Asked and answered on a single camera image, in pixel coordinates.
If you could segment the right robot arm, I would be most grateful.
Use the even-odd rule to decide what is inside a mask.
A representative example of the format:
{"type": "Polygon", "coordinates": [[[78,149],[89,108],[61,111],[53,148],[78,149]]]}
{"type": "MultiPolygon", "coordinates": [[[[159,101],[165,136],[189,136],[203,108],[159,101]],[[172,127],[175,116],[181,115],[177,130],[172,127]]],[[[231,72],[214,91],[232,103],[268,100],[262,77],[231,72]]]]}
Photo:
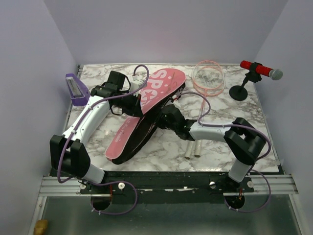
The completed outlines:
{"type": "Polygon", "coordinates": [[[243,186],[243,179],[255,165],[267,136],[255,129],[244,118],[237,118],[230,124],[201,123],[195,119],[185,119],[174,105],[167,105],[160,111],[156,121],[160,129],[169,129],[182,140],[210,140],[227,143],[236,160],[225,179],[225,187],[235,192],[243,186]]]}

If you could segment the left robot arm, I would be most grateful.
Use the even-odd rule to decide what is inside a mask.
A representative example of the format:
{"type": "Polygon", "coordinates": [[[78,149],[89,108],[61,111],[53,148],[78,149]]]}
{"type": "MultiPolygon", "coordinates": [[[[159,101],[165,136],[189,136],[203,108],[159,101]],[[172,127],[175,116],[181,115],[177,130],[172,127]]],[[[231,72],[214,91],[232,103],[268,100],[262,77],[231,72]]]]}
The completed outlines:
{"type": "Polygon", "coordinates": [[[66,75],[66,83],[74,106],[84,109],[76,121],[60,136],[50,139],[51,165],[57,170],[60,183],[61,173],[71,177],[90,181],[97,193],[104,193],[109,186],[105,172],[91,163],[85,148],[90,136],[105,119],[113,106],[121,108],[123,113],[138,117],[142,115],[139,91],[147,84],[145,80],[129,81],[129,88],[123,89],[128,77],[120,72],[111,71],[104,85],[91,91],[74,74],[66,75]]]}

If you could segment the pink racket bag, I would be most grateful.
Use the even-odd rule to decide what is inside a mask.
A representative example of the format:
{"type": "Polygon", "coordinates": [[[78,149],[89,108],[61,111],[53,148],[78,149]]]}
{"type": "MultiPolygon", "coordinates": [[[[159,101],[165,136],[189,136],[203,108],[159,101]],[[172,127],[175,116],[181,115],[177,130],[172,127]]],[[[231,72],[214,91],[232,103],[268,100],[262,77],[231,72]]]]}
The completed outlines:
{"type": "Polygon", "coordinates": [[[143,117],[128,116],[106,149],[106,158],[120,165],[130,160],[148,142],[157,127],[160,110],[185,87],[186,75],[178,69],[165,68],[149,76],[140,91],[143,117]]]}

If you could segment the pink badminton racket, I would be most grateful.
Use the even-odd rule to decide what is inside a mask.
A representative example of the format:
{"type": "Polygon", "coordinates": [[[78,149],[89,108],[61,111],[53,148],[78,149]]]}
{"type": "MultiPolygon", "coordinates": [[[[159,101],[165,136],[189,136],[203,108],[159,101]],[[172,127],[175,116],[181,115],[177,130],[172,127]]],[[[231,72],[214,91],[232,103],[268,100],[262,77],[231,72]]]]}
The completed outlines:
{"type": "MultiPolygon", "coordinates": [[[[224,74],[221,66],[210,60],[203,60],[196,64],[192,74],[194,89],[203,96],[218,96],[225,88],[224,74]]],[[[199,114],[204,113],[205,104],[203,101],[199,114]]],[[[191,156],[199,158],[201,156],[201,140],[190,141],[185,151],[185,158],[191,156]]]]}

